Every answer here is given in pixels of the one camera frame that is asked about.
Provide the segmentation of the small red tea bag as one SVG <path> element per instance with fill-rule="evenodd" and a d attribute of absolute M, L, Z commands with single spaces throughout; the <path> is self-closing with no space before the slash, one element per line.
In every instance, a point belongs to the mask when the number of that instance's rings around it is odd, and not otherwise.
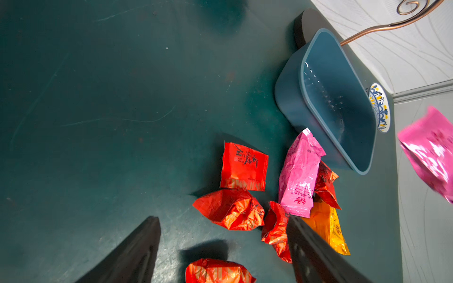
<path fill-rule="evenodd" d="M 292 263 L 287 225 L 290 215 L 277 202 L 269 202 L 270 209 L 264 218 L 261 240 L 271 245 L 278 257 L 287 263 Z"/>

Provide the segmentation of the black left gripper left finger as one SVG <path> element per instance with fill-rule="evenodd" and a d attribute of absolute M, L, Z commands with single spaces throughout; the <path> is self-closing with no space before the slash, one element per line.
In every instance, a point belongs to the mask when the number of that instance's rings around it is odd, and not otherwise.
<path fill-rule="evenodd" d="M 147 217 L 120 245 L 77 281 L 79 283 L 149 283 L 161 236 L 159 218 Z"/>

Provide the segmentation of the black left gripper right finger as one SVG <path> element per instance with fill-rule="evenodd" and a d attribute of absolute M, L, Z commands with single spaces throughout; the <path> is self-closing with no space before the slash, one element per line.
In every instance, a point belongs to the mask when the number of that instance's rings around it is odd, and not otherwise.
<path fill-rule="evenodd" d="M 298 283 L 368 283 L 301 218 L 291 216 L 287 236 L 294 274 Z"/>

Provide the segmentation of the long pink tea bag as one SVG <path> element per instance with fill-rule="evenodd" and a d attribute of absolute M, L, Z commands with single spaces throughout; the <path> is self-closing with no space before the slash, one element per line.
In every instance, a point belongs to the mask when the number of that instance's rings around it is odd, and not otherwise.
<path fill-rule="evenodd" d="M 304 129 L 285 157 L 278 181 L 278 202 L 294 216 L 309 218 L 319 165 L 326 153 L 310 129 Z"/>

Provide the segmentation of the orange tea bag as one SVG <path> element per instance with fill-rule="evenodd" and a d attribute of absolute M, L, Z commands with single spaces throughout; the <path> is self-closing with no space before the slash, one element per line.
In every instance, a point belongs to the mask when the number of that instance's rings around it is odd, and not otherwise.
<path fill-rule="evenodd" d="M 303 220 L 337 253 L 350 255 L 335 208 L 325 203 L 316 202 L 310 211 L 309 218 L 303 218 Z"/>

